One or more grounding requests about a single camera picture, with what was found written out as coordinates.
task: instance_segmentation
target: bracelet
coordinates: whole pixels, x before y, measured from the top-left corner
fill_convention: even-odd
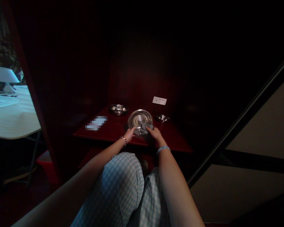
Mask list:
[[[157,156],[159,156],[159,152],[162,151],[163,149],[168,149],[168,150],[170,150],[170,148],[169,148],[168,146],[160,147],[160,148],[157,150]]]
[[[126,141],[126,139],[124,138],[124,136],[120,136],[120,139],[124,139],[124,146],[122,147],[122,148],[125,148],[126,147],[126,145],[127,145],[127,141]]]

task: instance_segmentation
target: white outlet plate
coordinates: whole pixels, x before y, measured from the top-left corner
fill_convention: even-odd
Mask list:
[[[159,97],[156,97],[156,96],[154,96],[154,99],[152,100],[153,103],[157,103],[157,104],[160,104],[160,105],[165,105],[166,101],[167,101],[167,99],[159,98]]]

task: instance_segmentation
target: small metal bowl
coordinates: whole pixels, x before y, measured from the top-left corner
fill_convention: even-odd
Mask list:
[[[128,112],[128,107],[124,105],[114,104],[108,107],[108,111],[110,114],[121,117],[125,116]]]
[[[164,123],[168,123],[170,121],[170,118],[165,115],[159,114],[156,116],[156,120],[164,124]]]

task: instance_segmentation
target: red box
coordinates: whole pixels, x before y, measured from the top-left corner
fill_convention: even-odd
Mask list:
[[[48,150],[37,159],[37,163],[43,167],[50,183],[59,184],[59,179]]]

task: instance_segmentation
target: metal bowl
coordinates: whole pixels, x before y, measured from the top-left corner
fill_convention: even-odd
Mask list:
[[[165,115],[159,114],[156,116],[156,120],[164,124],[164,123],[168,123],[170,121],[170,118]]]
[[[114,104],[114,105],[111,105],[110,107],[108,107],[108,111],[112,115],[121,117],[121,116],[125,116],[127,114],[128,107],[124,106],[124,105]]]
[[[130,129],[137,127],[134,131],[135,135],[140,135],[141,125],[143,123],[152,125],[152,116],[146,110],[136,110],[128,118],[128,127]]]

